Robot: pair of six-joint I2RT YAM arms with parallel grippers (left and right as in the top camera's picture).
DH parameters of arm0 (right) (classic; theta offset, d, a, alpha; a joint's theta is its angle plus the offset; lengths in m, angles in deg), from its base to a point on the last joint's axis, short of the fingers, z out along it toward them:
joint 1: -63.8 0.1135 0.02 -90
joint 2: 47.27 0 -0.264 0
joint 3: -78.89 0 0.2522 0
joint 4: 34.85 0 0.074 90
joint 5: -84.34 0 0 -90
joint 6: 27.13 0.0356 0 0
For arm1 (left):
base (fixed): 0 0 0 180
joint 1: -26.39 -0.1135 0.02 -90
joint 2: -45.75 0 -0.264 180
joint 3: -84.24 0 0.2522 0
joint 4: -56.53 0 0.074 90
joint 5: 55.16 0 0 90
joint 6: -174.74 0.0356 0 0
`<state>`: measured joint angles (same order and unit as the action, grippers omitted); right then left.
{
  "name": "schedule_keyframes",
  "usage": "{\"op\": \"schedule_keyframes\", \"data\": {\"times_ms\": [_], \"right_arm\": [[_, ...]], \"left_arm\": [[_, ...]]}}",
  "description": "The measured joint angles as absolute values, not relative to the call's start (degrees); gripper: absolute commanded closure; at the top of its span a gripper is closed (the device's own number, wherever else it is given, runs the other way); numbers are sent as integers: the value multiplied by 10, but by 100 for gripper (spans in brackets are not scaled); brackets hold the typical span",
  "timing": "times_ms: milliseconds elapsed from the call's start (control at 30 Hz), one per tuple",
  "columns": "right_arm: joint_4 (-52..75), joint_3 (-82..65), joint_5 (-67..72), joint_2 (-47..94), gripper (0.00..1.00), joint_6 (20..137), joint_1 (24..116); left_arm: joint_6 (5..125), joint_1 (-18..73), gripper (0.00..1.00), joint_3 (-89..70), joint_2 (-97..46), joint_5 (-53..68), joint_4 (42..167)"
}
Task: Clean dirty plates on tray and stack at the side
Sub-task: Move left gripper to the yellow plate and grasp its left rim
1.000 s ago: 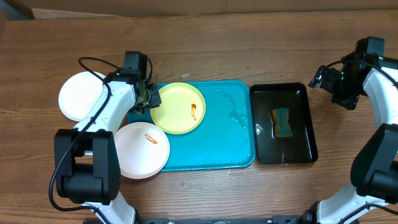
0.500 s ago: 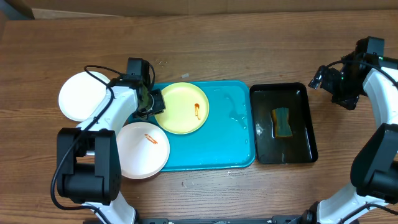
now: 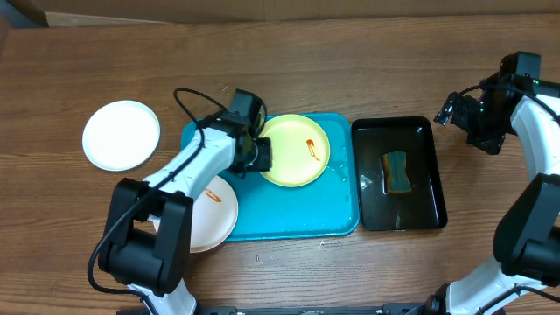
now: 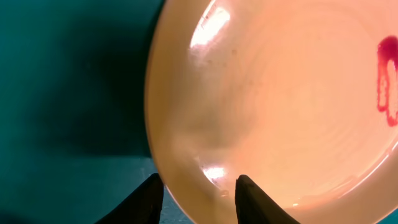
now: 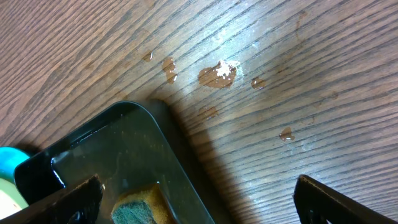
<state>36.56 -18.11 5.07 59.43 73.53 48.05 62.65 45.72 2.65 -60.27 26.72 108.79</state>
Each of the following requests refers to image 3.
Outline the green yellow sponge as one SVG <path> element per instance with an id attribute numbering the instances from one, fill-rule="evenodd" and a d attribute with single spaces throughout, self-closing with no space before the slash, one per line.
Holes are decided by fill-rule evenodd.
<path id="1" fill-rule="evenodd" d="M 392 151 L 381 156 L 384 190 L 386 194 L 412 192 L 406 165 L 407 159 L 404 151 Z"/>

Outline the yellow plate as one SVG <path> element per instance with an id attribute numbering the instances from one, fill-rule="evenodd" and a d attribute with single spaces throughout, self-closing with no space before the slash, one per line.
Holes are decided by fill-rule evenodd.
<path id="1" fill-rule="evenodd" d="M 304 115 L 286 114 L 265 123 L 262 136 L 270 140 L 271 168 L 261 174 L 284 187 L 310 184 L 325 170 L 330 142 L 319 124 Z"/>

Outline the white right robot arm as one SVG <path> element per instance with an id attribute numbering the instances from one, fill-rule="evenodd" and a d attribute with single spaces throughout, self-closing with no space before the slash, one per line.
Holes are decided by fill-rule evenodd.
<path id="1" fill-rule="evenodd" d="M 415 314 L 497 314 L 527 293 L 556 301 L 559 285 L 559 86 L 528 74 L 483 80 L 449 94 L 435 122 L 460 127 L 467 142 L 497 154 L 507 133 L 521 141 L 529 184 L 496 228 L 493 254 L 468 276 L 447 283 Z"/>

